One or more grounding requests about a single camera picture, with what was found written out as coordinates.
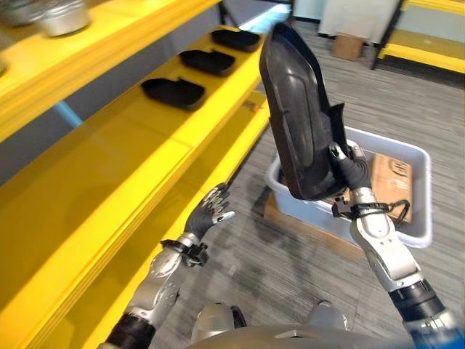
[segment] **yellow shelf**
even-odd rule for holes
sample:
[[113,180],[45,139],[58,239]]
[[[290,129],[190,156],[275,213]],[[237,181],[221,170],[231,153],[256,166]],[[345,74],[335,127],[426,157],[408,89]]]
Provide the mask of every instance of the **yellow shelf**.
[[462,16],[465,15],[465,3],[463,0],[407,0],[406,5],[452,12]]
[[8,69],[0,77],[0,141],[217,2],[110,0],[93,6],[92,24],[71,36],[16,30],[23,39],[1,51]]
[[153,256],[161,250],[158,242],[176,238],[182,232],[192,209],[212,186],[230,179],[266,127],[270,111],[265,96],[254,92],[248,100],[262,105],[263,109],[254,113],[248,106],[240,107],[95,279],[42,348],[96,348],[105,341],[145,277]]
[[465,73],[465,44],[435,36],[395,30],[378,57],[385,55]]
[[150,75],[205,86],[196,112],[157,103],[137,84],[0,188],[0,348],[47,336],[256,86],[259,50],[209,36],[191,49],[212,47],[236,57],[227,78],[178,57]]

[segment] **cardboard box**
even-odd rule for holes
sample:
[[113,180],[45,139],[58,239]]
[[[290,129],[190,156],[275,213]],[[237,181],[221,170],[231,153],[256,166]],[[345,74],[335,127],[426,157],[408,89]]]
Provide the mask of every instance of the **cardboard box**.
[[356,60],[362,52],[365,40],[358,36],[339,33],[333,45],[333,56],[345,60]]
[[[404,222],[412,221],[412,166],[383,154],[376,154],[371,165],[371,184],[378,202],[391,204],[406,199],[410,209]],[[395,219],[403,210],[403,205],[396,207],[389,216]]]

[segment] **black strap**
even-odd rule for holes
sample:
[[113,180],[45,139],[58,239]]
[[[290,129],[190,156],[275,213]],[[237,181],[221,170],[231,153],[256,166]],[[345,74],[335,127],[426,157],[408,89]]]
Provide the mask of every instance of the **black strap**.
[[[399,216],[394,220],[394,226],[396,230],[402,225],[408,210],[410,209],[410,202],[408,200],[399,200],[392,204],[385,204],[381,202],[369,202],[365,204],[355,204],[350,206],[347,202],[344,202],[341,198],[336,198],[336,203],[333,205],[333,216],[334,217],[347,217],[351,220],[357,218],[369,216],[370,214],[386,214],[391,212],[396,207],[403,205],[404,208],[400,212]],[[375,209],[369,213],[362,214],[361,212],[367,209]]]
[[200,265],[204,266],[209,260],[206,253],[208,246],[201,242],[199,245],[192,245],[187,247],[182,242],[176,240],[163,240],[161,246],[168,247],[185,256],[185,262],[188,266]]

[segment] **wooden pallet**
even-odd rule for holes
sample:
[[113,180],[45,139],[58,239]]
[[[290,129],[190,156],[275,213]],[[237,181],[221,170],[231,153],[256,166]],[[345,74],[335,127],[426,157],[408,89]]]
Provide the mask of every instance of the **wooden pallet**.
[[271,222],[283,230],[292,230],[294,232],[311,236],[323,246],[346,258],[355,261],[365,258],[365,254],[358,245],[331,234],[328,231],[319,229],[314,225],[302,222],[295,217],[283,214],[276,207],[275,194],[273,193],[270,194],[270,197],[265,204],[263,216],[266,221]]

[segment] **metal bowl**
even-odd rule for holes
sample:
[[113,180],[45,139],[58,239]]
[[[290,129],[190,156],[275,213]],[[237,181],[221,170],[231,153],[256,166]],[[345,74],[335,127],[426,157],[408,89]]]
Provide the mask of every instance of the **metal bowl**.
[[0,20],[10,27],[27,25],[39,18],[39,4],[35,0],[9,0],[0,3]]
[[44,5],[39,25],[48,36],[78,31],[90,24],[87,6],[82,0],[55,0]]

